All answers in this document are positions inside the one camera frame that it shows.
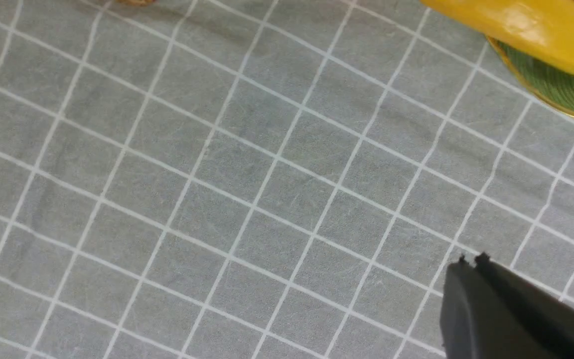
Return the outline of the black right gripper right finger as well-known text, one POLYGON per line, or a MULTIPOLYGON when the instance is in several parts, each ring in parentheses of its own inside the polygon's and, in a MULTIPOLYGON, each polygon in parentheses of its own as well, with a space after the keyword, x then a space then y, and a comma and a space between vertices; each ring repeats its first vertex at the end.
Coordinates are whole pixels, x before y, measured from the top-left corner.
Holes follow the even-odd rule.
POLYGON ((559 359, 574 359, 574 309, 483 253, 475 270, 539 345, 559 359))

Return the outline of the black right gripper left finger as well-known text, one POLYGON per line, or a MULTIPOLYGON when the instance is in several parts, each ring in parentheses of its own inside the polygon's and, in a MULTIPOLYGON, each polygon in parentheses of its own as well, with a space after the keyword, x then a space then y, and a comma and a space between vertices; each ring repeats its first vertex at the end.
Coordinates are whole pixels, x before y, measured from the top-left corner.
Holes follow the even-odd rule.
POLYGON ((447 359, 530 359, 532 340, 462 256, 449 263, 439 317, 447 359))

